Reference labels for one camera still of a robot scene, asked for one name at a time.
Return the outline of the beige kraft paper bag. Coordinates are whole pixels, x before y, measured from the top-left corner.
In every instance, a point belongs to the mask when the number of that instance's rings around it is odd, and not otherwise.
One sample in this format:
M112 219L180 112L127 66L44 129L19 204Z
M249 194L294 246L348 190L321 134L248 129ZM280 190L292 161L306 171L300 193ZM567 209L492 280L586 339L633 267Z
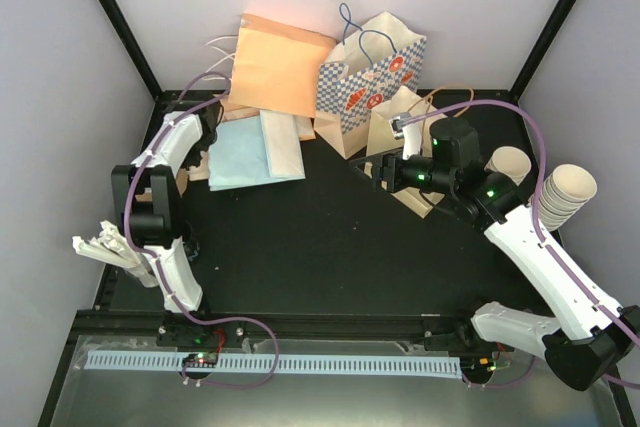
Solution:
M390 121L399 114L408 113L418 116L435 111L433 99L443 90L466 89L469 91L469 99L473 100L474 90L464 84L446 84L429 93L425 98L420 97L406 86L402 86L387 100L371 110L366 155L371 156L392 149L402 148L404 140L396 138L393 134ZM405 205L419 217L424 219L433 209L433 205L439 203L443 195L437 193L426 194L426 200L420 196L417 188L408 187L393 194L394 198Z

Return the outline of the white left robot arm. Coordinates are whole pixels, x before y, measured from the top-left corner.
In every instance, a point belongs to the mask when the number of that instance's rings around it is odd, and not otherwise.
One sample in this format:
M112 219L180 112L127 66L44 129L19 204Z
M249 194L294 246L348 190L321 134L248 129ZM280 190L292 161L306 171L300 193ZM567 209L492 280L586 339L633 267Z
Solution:
M201 154L216 141L223 113L218 102L166 113L141 154L111 172L117 228L160 288L164 308L189 312L179 333L193 346L213 338L215 323L197 311L203 291L190 266L197 242L185 220L177 177L182 169L201 163Z

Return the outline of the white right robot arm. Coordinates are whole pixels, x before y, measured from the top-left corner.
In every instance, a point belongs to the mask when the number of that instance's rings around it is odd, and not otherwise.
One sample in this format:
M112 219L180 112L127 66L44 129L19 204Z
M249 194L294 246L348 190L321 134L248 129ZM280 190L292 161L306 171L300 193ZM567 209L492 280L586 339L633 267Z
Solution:
M524 274L550 307L540 316L489 302L454 326L457 343L479 349L506 344L546 361L565 385L585 391L606 376L639 339L639 309L623 307L580 269L534 219L516 184L485 170L476 130L446 117L429 128L431 153L422 153L421 127L402 114L390 122L399 148L351 165L389 193L415 188L453 203L454 215L481 232Z

